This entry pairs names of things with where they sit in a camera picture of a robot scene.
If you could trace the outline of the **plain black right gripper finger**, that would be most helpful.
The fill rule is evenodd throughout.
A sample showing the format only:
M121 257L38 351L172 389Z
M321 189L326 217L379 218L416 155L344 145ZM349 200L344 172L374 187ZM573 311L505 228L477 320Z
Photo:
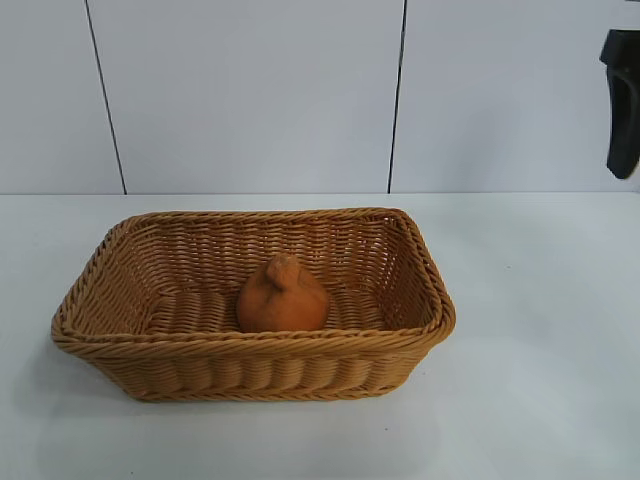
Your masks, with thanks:
M599 57L611 104L607 168L628 179L639 163L639 31L610 29Z

